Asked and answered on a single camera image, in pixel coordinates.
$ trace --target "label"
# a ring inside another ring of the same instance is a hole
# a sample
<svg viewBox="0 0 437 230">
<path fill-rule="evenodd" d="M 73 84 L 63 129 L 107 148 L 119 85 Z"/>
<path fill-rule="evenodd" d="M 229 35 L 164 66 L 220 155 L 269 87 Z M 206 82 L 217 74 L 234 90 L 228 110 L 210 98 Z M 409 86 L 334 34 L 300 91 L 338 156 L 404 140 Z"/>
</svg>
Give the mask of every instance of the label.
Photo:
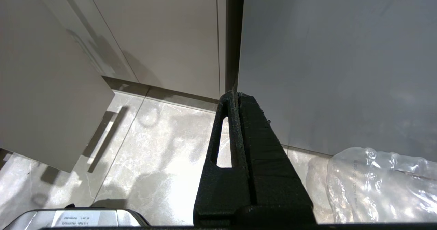
<svg viewBox="0 0 437 230">
<path fill-rule="evenodd" d="M 96 227 L 100 210 L 56 210 L 52 227 Z"/>
</svg>

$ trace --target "tile grout line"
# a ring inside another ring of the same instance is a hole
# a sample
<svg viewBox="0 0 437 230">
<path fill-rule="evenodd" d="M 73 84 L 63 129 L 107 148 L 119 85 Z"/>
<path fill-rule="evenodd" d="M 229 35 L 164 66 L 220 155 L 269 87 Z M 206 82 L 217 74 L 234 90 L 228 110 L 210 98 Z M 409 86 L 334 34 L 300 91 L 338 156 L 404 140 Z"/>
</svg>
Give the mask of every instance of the tile grout line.
<svg viewBox="0 0 437 230">
<path fill-rule="evenodd" d="M 128 131 L 126 132 L 126 135 L 125 135 L 125 137 L 123 138 L 122 144 L 120 145 L 120 148 L 118 148 L 118 151 L 117 151 L 117 153 L 115 154 L 114 160 L 112 160 L 111 166 L 109 166 L 109 169 L 108 169 L 108 171 L 106 172 L 105 178 L 103 178 L 102 184 L 100 185 L 99 190 L 97 191 L 96 196 L 94 197 L 93 203 L 92 203 L 91 205 L 93 205 L 94 202 L 96 201 L 96 198 L 97 198 L 98 194 L 100 193 L 100 190 L 102 189 L 103 183 L 105 182 L 106 177 L 108 177 L 109 171 L 111 171 L 111 168 L 112 168 L 112 166 L 114 165 L 115 159 L 117 158 L 117 156 L 118 156 L 120 150 L 122 149 L 123 144 L 125 143 L 126 137 L 128 136 L 128 133 L 129 133 L 129 131 L 131 130 L 132 125 L 134 124 L 134 121 L 135 121 L 135 119 L 136 119 L 136 117 L 137 117 L 137 115 L 138 115 L 139 110 L 141 109 L 141 107 L 142 107 L 142 105 L 143 105 L 143 103 L 144 103 L 144 100 L 145 100 L 145 97 L 142 99 L 142 102 L 141 102 L 140 106 L 138 107 L 138 111 L 137 111 L 137 113 L 135 113 L 134 119 L 132 120 L 132 123 L 131 123 L 131 125 L 129 126 Z"/>
</svg>

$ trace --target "black 3d-printed part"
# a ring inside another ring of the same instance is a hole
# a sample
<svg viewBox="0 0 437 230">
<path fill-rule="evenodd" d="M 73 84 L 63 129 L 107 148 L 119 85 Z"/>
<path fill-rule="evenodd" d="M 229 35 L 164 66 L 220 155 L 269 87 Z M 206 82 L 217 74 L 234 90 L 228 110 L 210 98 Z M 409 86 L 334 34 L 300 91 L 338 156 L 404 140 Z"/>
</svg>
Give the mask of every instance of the black 3d-printed part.
<svg viewBox="0 0 437 230">
<path fill-rule="evenodd" d="M 312 202 L 256 100 L 220 98 L 195 201 L 196 227 L 315 223 Z M 228 116 L 232 168 L 217 167 Z"/>
</svg>

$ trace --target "floor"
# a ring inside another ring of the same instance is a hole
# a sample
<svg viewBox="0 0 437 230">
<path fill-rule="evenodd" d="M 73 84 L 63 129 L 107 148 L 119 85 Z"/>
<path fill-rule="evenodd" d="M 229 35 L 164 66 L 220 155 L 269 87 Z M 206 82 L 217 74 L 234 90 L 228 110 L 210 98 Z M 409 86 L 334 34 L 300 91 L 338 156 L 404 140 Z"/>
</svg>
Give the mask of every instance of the floor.
<svg viewBox="0 0 437 230">
<path fill-rule="evenodd" d="M 129 208 L 153 225 L 192 225 L 217 104 L 155 88 L 140 95 L 114 91 L 71 173 L 17 154 L 2 155 L 0 229 L 28 210 L 70 203 Z M 221 167 L 230 166 L 228 147 L 225 122 L 217 163 Z M 317 221 L 333 222 L 326 196 L 329 156 L 287 146 L 284 151 L 313 200 Z"/>
</svg>

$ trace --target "plastic packaging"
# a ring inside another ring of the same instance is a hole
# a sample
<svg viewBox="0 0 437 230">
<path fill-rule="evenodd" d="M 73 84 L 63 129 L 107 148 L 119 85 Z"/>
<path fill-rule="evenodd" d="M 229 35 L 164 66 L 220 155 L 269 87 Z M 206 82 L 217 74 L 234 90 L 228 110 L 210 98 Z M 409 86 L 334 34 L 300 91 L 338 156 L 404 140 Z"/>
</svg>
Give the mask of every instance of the plastic packaging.
<svg viewBox="0 0 437 230">
<path fill-rule="evenodd" d="M 437 163 L 424 158 L 352 147 L 326 182 L 335 222 L 437 222 Z"/>
</svg>

